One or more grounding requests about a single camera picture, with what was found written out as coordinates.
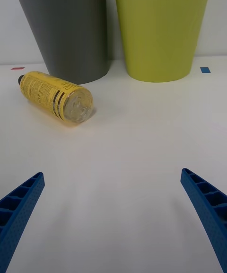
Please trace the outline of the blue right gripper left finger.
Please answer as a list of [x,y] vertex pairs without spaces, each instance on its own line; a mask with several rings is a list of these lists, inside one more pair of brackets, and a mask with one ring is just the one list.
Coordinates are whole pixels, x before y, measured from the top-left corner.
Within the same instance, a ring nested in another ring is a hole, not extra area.
[[9,266],[44,186],[44,175],[39,172],[0,201],[0,272],[2,273],[5,273]]

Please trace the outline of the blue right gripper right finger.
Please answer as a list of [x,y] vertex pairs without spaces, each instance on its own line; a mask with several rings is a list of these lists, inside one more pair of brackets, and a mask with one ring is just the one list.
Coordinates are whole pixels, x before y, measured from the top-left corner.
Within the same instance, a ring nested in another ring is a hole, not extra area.
[[227,196],[187,168],[181,180],[208,235],[223,272],[227,272]]

